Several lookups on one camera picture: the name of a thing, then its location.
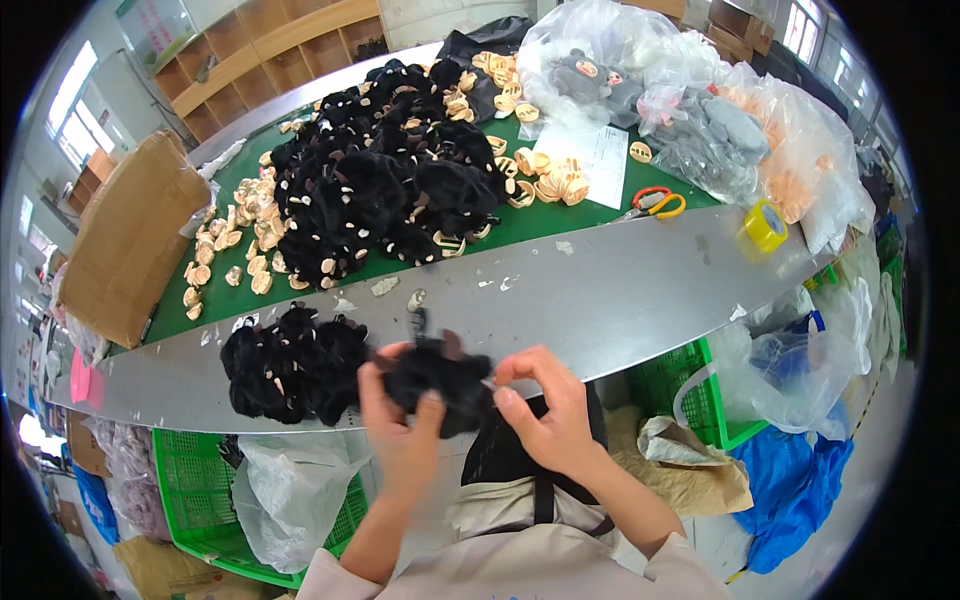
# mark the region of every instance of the yellow tape roll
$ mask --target yellow tape roll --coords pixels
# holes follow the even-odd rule
[[[754,204],[743,220],[743,226],[761,252],[773,252],[787,237],[783,217],[765,200]]]

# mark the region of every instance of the fingernail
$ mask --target fingernail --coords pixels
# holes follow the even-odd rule
[[[493,396],[497,404],[505,407],[514,404],[520,398],[520,394],[506,386],[498,388]]]

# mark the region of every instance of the scissors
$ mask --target scissors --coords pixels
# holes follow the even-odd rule
[[[679,200],[680,206],[674,208],[673,210],[668,210],[666,212],[660,212],[660,210],[667,205],[667,203]],[[636,192],[634,195],[633,201],[634,207],[624,213],[622,216],[617,217],[611,223],[622,223],[624,221],[633,221],[634,219],[640,219],[642,217],[649,217],[650,215],[657,215],[658,219],[669,219],[676,217],[680,213],[684,212],[686,209],[686,198],[680,194],[674,194],[667,187],[662,186],[653,186],[653,187],[644,187],[640,191]]]

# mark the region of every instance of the hand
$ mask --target hand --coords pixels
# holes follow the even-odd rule
[[[407,346],[390,344],[379,354],[396,358]],[[435,392],[424,394],[417,404],[417,422],[408,427],[403,410],[384,391],[382,375],[372,362],[360,367],[360,412],[383,467],[384,489],[380,495],[412,503],[420,498],[437,470],[437,446],[446,407]]]
[[[503,419],[538,465],[574,481],[582,479],[597,458],[607,455],[590,435],[587,388],[546,346],[508,356],[493,372],[498,386],[518,379],[535,379],[540,384],[547,413],[538,420],[520,394],[501,387],[493,401]]]

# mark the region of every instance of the wooden cubby shelf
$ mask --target wooden cubby shelf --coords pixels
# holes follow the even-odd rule
[[[197,36],[155,75],[201,142],[278,94],[353,64],[384,35],[377,0],[250,0]],[[210,56],[206,82],[197,73]]]

